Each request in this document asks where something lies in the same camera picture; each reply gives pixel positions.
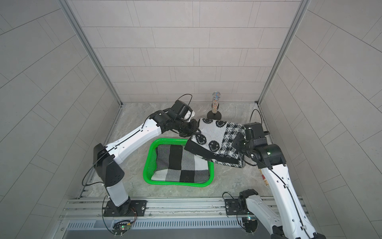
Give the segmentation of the black white houndstooth scarf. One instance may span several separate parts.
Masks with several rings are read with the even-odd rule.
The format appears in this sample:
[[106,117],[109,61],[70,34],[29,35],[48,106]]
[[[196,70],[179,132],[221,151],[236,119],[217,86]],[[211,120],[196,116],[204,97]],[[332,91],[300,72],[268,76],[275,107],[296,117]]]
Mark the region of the black white houndstooth scarf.
[[233,147],[236,136],[244,135],[244,125],[215,119],[199,119],[201,133],[194,134],[185,150],[224,166],[243,168],[245,156]]

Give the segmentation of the grey black checked scarf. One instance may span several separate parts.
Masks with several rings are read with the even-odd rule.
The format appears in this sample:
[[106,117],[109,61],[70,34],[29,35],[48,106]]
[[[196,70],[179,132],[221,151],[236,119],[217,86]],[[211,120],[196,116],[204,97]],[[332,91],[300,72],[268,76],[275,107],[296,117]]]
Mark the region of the grey black checked scarf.
[[210,179],[208,162],[182,145],[160,144],[156,149],[152,181],[206,183]]

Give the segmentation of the green plastic basket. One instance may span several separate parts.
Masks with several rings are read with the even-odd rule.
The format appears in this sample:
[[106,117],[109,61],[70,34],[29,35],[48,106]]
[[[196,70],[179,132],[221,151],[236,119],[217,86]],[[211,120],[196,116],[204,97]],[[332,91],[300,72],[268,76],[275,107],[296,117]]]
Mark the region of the green plastic basket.
[[154,171],[157,169],[156,166],[156,152],[155,149],[160,144],[169,144],[169,145],[182,145],[185,149],[187,143],[186,139],[177,139],[177,138],[160,138],[155,140],[148,151],[148,157],[145,163],[143,170],[143,178],[148,184],[153,185],[182,185],[182,186],[193,186],[193,187],[206,187],[210,185],[214,179],[214,165],[213,162],[207,161],[210,171],[210,179],[206,183],[181,183],[181,182],[165,182],[165,181],[152,181],[151,177],[154,174]]

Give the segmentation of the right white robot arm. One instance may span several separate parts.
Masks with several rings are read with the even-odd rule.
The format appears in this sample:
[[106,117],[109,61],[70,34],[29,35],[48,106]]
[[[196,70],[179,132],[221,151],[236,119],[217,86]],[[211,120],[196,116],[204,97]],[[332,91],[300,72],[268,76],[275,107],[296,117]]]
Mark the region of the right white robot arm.
[[273,239],[324,239],[304,212],[292,185],[285,157],[276,144],[266,144],[266,138],[251,138],[238,134],[233,147],[256,163],[268,181],[278,213],[276,214],[255,190],[240,192],[240,207],[252,213]]

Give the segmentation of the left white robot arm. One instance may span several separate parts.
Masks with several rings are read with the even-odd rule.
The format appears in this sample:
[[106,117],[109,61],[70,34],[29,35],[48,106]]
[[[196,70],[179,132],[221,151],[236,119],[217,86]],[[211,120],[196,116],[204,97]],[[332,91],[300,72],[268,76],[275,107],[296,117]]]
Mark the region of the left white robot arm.
[[156,111],[138,128],[124,137],[104,146],[101,143],[94,147],[94,169],[100,177],[109,198],[121,214],[130,210],[131,199],[123,185],[124,171],[120,165],[139,147],[149,140],[173,131],[180,137],[189,137],[198,130],[195,113],[187,110],[176,114],[173,110]]

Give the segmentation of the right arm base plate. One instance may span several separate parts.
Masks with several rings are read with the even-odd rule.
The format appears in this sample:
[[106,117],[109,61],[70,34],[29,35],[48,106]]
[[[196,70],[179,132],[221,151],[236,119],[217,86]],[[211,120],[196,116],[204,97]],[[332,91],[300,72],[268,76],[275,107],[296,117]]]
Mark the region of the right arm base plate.
[[241,208],[237,199],[225,199],[225,210],[227,216],[247,215],[248,212]]

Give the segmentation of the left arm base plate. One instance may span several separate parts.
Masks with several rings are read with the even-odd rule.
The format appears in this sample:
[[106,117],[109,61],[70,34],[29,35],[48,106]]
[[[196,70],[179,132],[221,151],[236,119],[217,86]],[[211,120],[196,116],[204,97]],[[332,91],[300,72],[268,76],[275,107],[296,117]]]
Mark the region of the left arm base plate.
[[104,217],[143,217],[147,207],[147,200],[130,200],[117,207],[110,200],[103,206]]

